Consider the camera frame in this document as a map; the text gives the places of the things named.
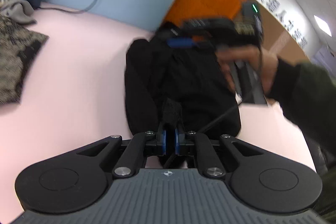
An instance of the silver bolt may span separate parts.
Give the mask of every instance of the silver bolt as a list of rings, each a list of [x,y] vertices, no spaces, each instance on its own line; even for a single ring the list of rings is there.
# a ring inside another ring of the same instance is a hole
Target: silver bolt
[[[114,170],[114,173],[119,176],[127,176],[131,173],[131,170],[128,167],[118,167]]]
[[[207,170],[208,175],[216,177],[223,174],[223,171],[218,167],[211,167]]]

